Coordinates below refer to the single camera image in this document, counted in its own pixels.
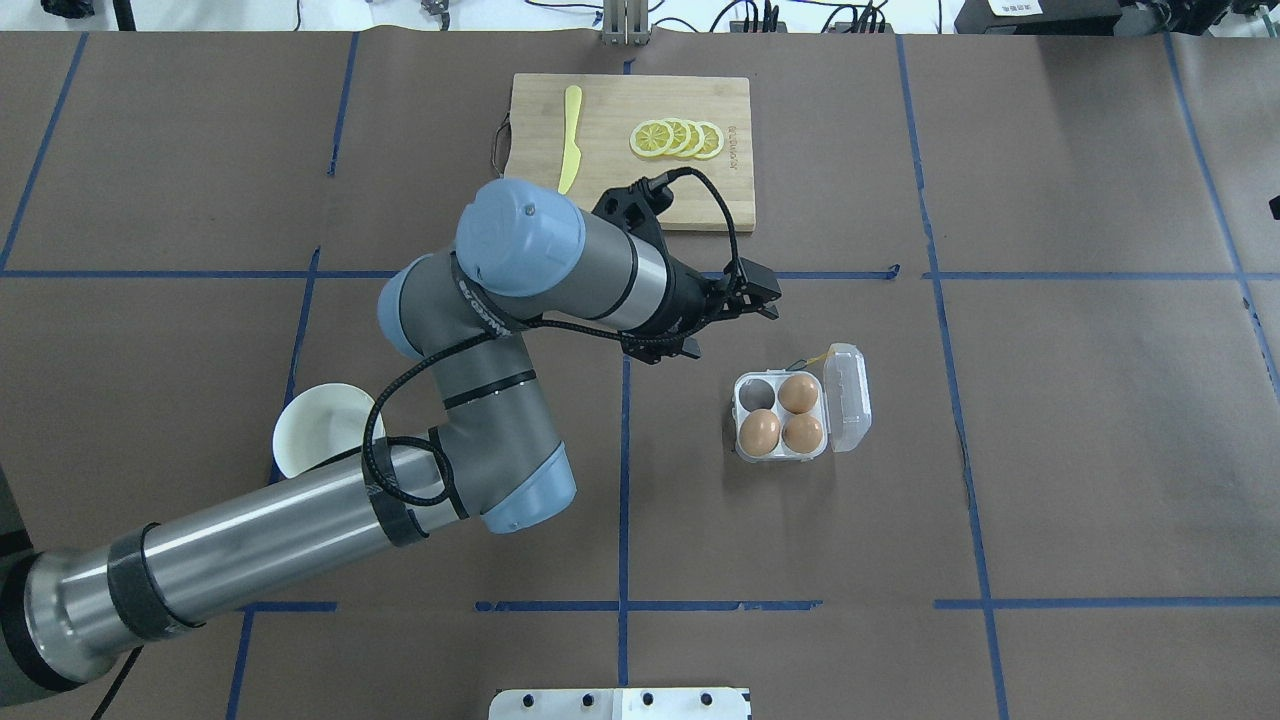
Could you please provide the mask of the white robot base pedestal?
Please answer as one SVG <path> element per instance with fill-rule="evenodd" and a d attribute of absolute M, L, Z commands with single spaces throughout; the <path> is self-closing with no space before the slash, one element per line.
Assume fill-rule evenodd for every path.
<path fill-rule="evenodd" d="M 750 691 L 733 687 L 508 689 L 489 719 L 751 719 Z"/>

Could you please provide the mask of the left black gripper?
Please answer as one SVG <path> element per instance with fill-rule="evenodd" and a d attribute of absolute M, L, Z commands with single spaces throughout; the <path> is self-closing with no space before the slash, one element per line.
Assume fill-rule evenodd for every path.
<path fill-rule="evenodd" d="M 774 270 L 745 258 L 728 264 L 728 295 L 722 281 L 712 281 L 680 260 L 667 263 L 667 287 L 653 316 L 625 331 L 623 354 L 641 363 L 666 357 L 701 357 L 694 337 L 712 323 L 744 314 L 773 322 L 780 318 L 776 302 L 782 297 Z"/>

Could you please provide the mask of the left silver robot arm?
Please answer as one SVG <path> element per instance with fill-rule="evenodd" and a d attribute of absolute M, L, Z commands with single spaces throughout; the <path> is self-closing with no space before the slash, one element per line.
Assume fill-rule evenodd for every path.
<path fill-rule="evenodd" d="M 3 537 L 3 705 L 106 675 L 118 657 L 468 518 L 532 527 L 576 495 L 524 342 L 539 328 L 613 341 L 643 363 L 698 357 L 713 322 L 777 318 L 776 273 L 739 254 L 712 279 L 672 258 L 658 217 L 680 167 L 607 190 L 591 211 L 525 179 L 484 184 L 451 249 L 381 290 L 378 320 L 413 365 L 349 448 L 298 475 L 84 552 Z"/>

